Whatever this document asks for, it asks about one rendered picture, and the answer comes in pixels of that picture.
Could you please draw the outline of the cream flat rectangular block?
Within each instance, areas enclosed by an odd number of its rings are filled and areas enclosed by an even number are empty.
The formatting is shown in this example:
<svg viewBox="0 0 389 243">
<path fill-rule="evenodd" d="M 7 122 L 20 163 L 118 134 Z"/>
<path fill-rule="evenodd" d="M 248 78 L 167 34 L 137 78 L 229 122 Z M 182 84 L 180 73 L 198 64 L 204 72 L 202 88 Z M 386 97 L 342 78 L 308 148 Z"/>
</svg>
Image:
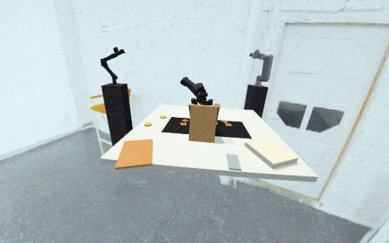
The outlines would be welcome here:
<svg viewBox="0 0 389 243">
<path fill-rule="evenodd" d="M 248 141 L 245 142 L 245 147 L 272 169 L 297 163 L 299 158 L 269 139 Z"/>
</svg>

